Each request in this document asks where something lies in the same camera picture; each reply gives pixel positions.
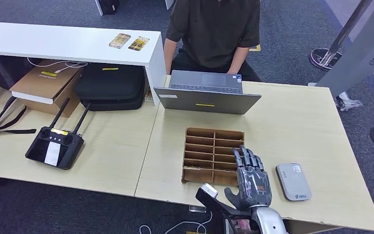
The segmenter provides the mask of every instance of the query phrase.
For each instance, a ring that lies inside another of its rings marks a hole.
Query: robotic arm
[[[240,150],[244,163],[239,151],[233,149],[237,164],[239,193],[234,195],[230,188],[224,189],[226,198],[236,209],[219,202],[216,199],[217,191],[209,184],[204,184],[198,190],[196,198],[208,209],[221,212],[228,219],[254,220],[261,234],[287,234],[280,214],[269,207],[272,193],[262,161],[242,145]]]

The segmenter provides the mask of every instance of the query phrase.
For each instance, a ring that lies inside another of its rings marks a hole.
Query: desk surface
[[[201,205],[195,199],[201,184],[181,183],[185,130],[238,130],[244,131],[246,148],[262,159],[272,207],[283,218],[374,230],[374,204],[329,89],[244,82],[243,91],[262,95],[244,116],[165,110],[160,105],[135,196]],[[301,164],[311,200],[284,198],[275,166],[290,162]],[[218,199],[230,204],[224,187],[215,186]]]
[[[131,38],[121,49],[109,47],[118,33]],[[139,36],[150,40],[141,51],[128,49]],[[158,39],[155,31],[0,23],[0,55],[18,57],[147,65]]]
[[[0,112],[10,97],[0,88]],[[12,120],[23,108],[13,104],[7,118]],[[145,102],[134,111],[88,112],[79,133],[85,140],[83,150],[72,169],[63,171],[28,160],[25,153],[36,134],[0,134],[0,177],[43,184],[134,196],[157,106]],[[61,117],[59,129],[74,129],[84,107],[79,104],[69,118]],[[37,128],[51,124],[54,115],[28,110],[11,129]]]

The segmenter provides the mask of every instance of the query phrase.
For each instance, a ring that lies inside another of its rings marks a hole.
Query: person's arm
[[[164,61],[166,62],[167,75],[170,75],[171,63],[173,60],[176,46],[177,42],[166,38],[166,41],[164,42]]]
[[[170,13],[170,22],[164,42],[164,60],[166,72],[170,75],[171,63],[177,42],[187,33],[190,15],[190,0],[177,0]]]
[[[239,45],[234,52],[233,61],[227,73],[237,74],[246,59],[250,47],[260,44],[259,39],[259,21],[260,21],[260,0],[255,0],[250,8],[251,14],[242,35]]]
[[[244,60],[246,59],[247,52],[249,52],[249,47],[242,48],[237,47],[236,52],[234,52],[233,61],[231,62],[228,74],[237,74],[242,67]]]

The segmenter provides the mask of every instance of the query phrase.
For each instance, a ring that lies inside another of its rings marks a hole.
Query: wooden compartment tray
[[[244,145],[244,132],[187,128],[182,182],[237,186],[233,148]]]

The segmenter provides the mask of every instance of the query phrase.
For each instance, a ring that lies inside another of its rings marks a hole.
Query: white power bank
[[[298,163],[285,163],[276,166],[284,196],[291,201],[304,201],[312,197],[309,185]]]

